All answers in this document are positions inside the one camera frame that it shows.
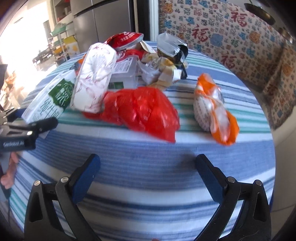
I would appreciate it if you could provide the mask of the person's left hand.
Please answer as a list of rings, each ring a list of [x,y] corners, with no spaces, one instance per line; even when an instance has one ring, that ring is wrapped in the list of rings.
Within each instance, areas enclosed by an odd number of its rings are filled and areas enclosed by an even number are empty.
[[[16,152],[11,152],[8,169],[6,173],[4,173],[4,175],[1,177],[1,184],[6,190],[10,189],[14,185],[18,163],[18,154]]]

